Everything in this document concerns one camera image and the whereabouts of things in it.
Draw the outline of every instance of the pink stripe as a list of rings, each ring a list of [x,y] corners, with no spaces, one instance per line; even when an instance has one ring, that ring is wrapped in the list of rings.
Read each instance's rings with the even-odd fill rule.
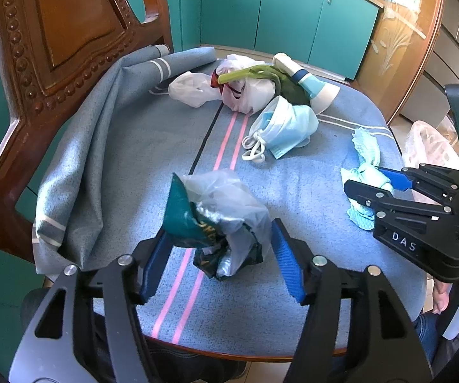
[[[236,112],[233,114],[233,118],[236,119]],[[234,170],[236,166],[236,160],[238,158],[238,153],[240,152],[240,145],[241,141],[244,139],[244,134],[245,134],[245,129],[247,127],[247,121],[249,120],[249,115],[246,115],[244,117],[244,121],[241,123],[241,128],[240,128],[240,134],[238,136],[238,141],[236,142],[236,146],[233,151],[233,159],[231,160],[231,165],[230,169]],[[232,128],[234,124],[234,120],[231,119],[231,123],[229,126]],[[220,164],[220,160],[217,157],[217,161],[215,162],[215,166],[213,167],[214,170],[218,169],[218,165]],[[181,338],[181,334],[183,332],[183,329],[185,328],[185,324],[188,321],[188,317],[190,316],[190,312],[192,311],[192,308],[194,308],[195,300],[197,299],[197,295],[199,293],[199,289],[201,288],[201,284],[203,282],[204,278],[204,273],[203,271],[199,271],[197,278],[195,279],[195,284],[194,287],[192,288],[192,292],[190,293],[190,297],[188,299],[187,306],[185,307],[185,311],[183,312],[183,315],[181,316],[180,322],[178,323],[178,326],[176,327],[176,330],[174,332],[174,336],[172,338],[172,343],[173,344],[178,344]]]
[[[215,165],[213,166],[213,170],[214,171],[218,170],[219,166],[221,165],[222,156],[224,155],[224,150],[226,149],[226,145],[228,144],[229,136],[231,135],[231,131],[233,130],[233,126],[234,126],[234,123],[236,121],[237,114],[238,114],[238,112],[236,112],[236,111],[233,112],[233,116],[231,117],[231,121],[229,122],[229,126],[228,126],[228,129],[226,131],[226,135],[224,136],[224,139],[222,140],[222,144],[221,144],[220,148],[218,149],[217,159],[215,161]],[[185,254],[183,256],[183,260],[181,261],[180,268],[179,268],[178,272],[176,273],[176,278],[174,280],[174,283],[172,284],[171,290],[169,291],[169,295],[167,296],[165,304],[162,307],[162,309],[160,311],[160,314],[158,315],[158,318],[155,321],[155,324],[153,325],[153,330],[151,332],[151,337],[153,337],[153,338],[158,338],[158,333],[160,331],[160,327],[162,326],[162,323],[164,322],[164,319],[167,316],[167,313],[169,312],[169,309],[171,308],[172,301],[174,300],[174,297],[176,296],[176,294],[178,292],[178,289],[180,288],[181,280],[183,279],[183,275],[185,275],[185,270],[187,269],[187,264],[188,264],[188,261],[190,259],[190,255],[192,254],[192,249],[193,248],[189,248],[189,249],[187,249],[185,251]]]
[[[233,116],[231,117],[231,121],[229,122],[228,130],[226,131],[226,135],[222,140],[221,147],[218,150],[217,159],[215,160],[215,165],[213,166],[213,171],[218,170],[221,166],[222,156],[224,155],[224,150],[226,149],[226,145],[228,144],[229,136],[231,135],[231,130],[233,130],[234,122],[236,121],[236,115],[238,114],[237,111],[233,112]]]
[[[176,331],[174,332],[174,336],[172,338],[173,344],[178,344],[178,341],[180,341],[181,333],[183,332],[183,329],[185,327],[185,324],[187,323],[188,317],[190,316],[190,312],[192,311],[192,308],[194,306],[195,299],[197,298],[197,294],[199,292],[199,288],[201,288],[203,277],[204,277],[204,272],[199,271],[198,276],[195,279],[194,288],[192,288],[192,292],[190,293],[190,298],[188,299],[187,306],[185,307],[185,311],[183,312],[180,322],[178,323],[178,326],[176,327]]]
[[[234,170],[236,167],[236,161],[238,159],[238,153],[240,152],[241,141],[244,139],[245,129],[247,128],[247,121],[249,120],[249,114],[244,117],[244,121],[241,123],[240,134],[238,135],[238,141],[234,146],[233,158],[231,159],[231,165],[229,169]]]
[[[157,321],[155,321],[155,325],[153,326],[153,331],[151,332],[151,337],[153,338],[158,338],[158,332],[160,331],[160,327],[164,322],[165,316],[169,312],[169,308],[171,308],[172,300],[174,300],[174,297],[178,292],[178,288],[180,288],[180,283],[183,279],[183,275],[185,274],[185,270],[187,269],[188,260],[190,259],[191,254],[192,248],[185,250],[185,254],[183,255],[183,260],[181,261],[180,268],[176,274],[174,284],[172,284],[172,288],[169,291],[169,295],[167,296],[164,306],[162,307],[162,311],[160,311],[160,315],[158,316]]]

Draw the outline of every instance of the white stripe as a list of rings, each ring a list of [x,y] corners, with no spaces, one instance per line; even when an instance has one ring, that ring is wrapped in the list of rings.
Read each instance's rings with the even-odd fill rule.
[[[58,229],[62,230],[63,232],[66,230],[66,226],[63,226],[59,222],[56,222],[54,219],[48,217],[46,214],[41,213],[39,215],[36,215],[36,218],[38,220],[43,220],[43,221],[47,222],[49,225],[57,227]]]
[[[157,65],[158,70],[160,71],[160,81],[162,82],[164,80],[164,71],[162,70],[162,66],[160,66],[157,62],[154,60],[150,60],[151,63],[154,65]]]
[[[53,240],[53,239],[50,239],[49,237],[46,237],[45,235],[42,235],[42,234],[38,234],[36,232],[36,235],[39,239],[42,239],[44,242],[47,242],[49,244],[53,244],[54,246],[60,248],[61,247],[61,244],[59,242],[57,242],[56,240]]]
[[[167,63],[167,61],[162,57],[159,57],[157,60],[161,60],[165,63],[165,65],[167,66],[167,77],[170,78],[171,77],[171,66],[169,65],[169,63]]]
[[[357,122],[346,121],[344,119],[336,118],[335,116],[330,116],[330,115],[325,115],[325,114],[318,114],[317,116],[323,116],[324,118],[336,119],[336,121],[346,122],[347,124],[353,124],[353,125],[361,126],[362,128],[369,128],[371,130],[386,130],[387,132],[391,132],[391,130],[387,128],[386,126],[362,125],[362,124],[358,124]]]
[[[341,124],[338,124],[336,122],[326,121],[325,119],[318,118],[318,120],[320,122],[325,122],[326,124],[337,125],[337,126],[340,126],[341,128],[346,128],[347,130],[355,131],[357,129],[357,128],[351,128],[350,126],[341,125]],[[385,137],[388,137],[388,138],[391,138],[392,140],[394,140],[394,137],[392,135],[386,134],[386,133],[383,133],[383,132],[371,132],[369,134],[370,135],[384,135]]]

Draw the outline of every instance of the metal screw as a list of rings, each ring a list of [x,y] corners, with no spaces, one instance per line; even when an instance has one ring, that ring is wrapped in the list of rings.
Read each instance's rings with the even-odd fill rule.
[[[371,276],[378,276],[382,273],[379,267],[376,267],[375,265],[370,265],[368,266],[368,273]]]
[[[327,258],[322,255],[315,256],[313,258],[313,263],[317,267],[324,267],[325,265],[327,265]]]
[[[64,268],[64,275],[72,276],[77,273],[77,265],[68,265]]]
[[[131,255],[121,255],[118,258],[118,265],[126,267],[133,262],[133,257]]]

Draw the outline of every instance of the crumpled face mask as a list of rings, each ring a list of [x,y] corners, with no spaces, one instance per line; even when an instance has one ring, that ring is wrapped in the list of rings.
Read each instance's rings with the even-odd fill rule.
[[[276,96],[242,140],[242,146],[248,150],[242,159],[264,162],[265,148],[279,159],[293,148],[308,145],[317,129],[318,118],[310,106],[292,105],[282,96]]]
[[[368,184],[373,187],[379,187],[394,194],[394,189],[389,180],[375,166],[380,164],[380,149],[377,139],[369,134],[368,130],[359,128],[355,130],[352,140],[355,149],[359,155],[361,165],[358,169],[341,169],[341,180],[343,185],[347,180],[355,180]],[[375,215],[373,209],[349,199],[351,207],[346,214],[350,220],[364,230],[373,230]]]

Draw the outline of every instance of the person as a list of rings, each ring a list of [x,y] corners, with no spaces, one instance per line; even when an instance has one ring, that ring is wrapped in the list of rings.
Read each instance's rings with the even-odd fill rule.
[[[433,310],[421,314],[414,321],[416,329],[427,359],[432,364],[434,375],[437,375],[451,360],[459,349],[459,334],[453,340],[441,338],[435,325],[441,312],[449,305],[450,285],[434,280],[433,287]]]

